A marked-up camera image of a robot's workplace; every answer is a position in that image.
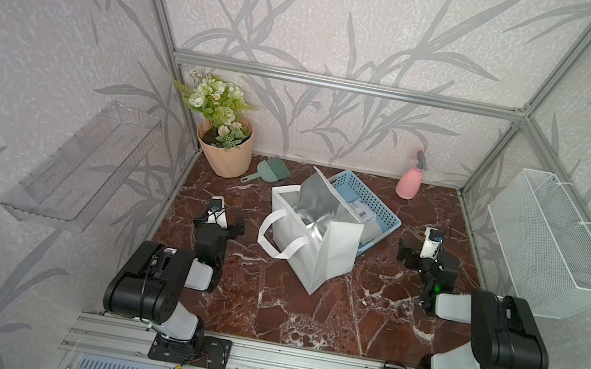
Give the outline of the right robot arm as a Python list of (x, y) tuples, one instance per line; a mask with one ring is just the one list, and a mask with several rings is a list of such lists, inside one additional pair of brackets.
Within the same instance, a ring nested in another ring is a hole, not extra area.
[[(471, 330), (463, 346), (425, 355), (414, 369), (548, 369), (547, 348), (526, 300), (481, 288), (456, 293), (460, 261), (444, 250), (428, 257), (401, 240), (396, 260), (419, 274), (420, 306), (428, 316)], [(409, 368), (388, 362), (383, 369)]]

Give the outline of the white ice pack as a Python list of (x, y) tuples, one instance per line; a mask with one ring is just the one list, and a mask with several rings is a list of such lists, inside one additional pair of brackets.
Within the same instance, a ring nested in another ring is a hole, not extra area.
[(354, 201), (352, 200), (348, 205), (351, 207), (358, 219), (360, 219), (360, 221), (365, 224), (366, 228), (377, 228), (378, 223), (376, 219), (376, 213), (370, 209), (370, 207), (366, 205), (363, 200), (355, 199)]

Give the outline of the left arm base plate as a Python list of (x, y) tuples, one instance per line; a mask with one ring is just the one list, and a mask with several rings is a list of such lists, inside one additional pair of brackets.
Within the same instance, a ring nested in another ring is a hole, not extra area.
[(213, 336), (195, 337), (182, 342), (156, 334), (148, 358), (177, 365), (225, 369), (232, 353), (232, 346), (232, 341)]

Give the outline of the white insulated delivery bag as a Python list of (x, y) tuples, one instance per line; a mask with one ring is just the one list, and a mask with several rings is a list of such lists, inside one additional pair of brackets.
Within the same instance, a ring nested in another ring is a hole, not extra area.
[(268, 256), (288, 262), (309, 295), (353, 271), (365, 224), (321, 170), (271, 193), (273, 210), (257, 238)]

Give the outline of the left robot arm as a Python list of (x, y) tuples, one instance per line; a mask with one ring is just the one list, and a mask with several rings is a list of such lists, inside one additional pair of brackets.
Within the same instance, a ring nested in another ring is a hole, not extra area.
[(186, 289), (210, 293), (218, 287), (228, 241), (245, 233), (242, 218), (232, 225), (225, 218), (214, 211), (197, 218), (191, 250), (141, 244), (107, 286), (104, 309), (150, 324), (167, 340), (196, 346), (203, 337), (202, 319), (180, 299)]

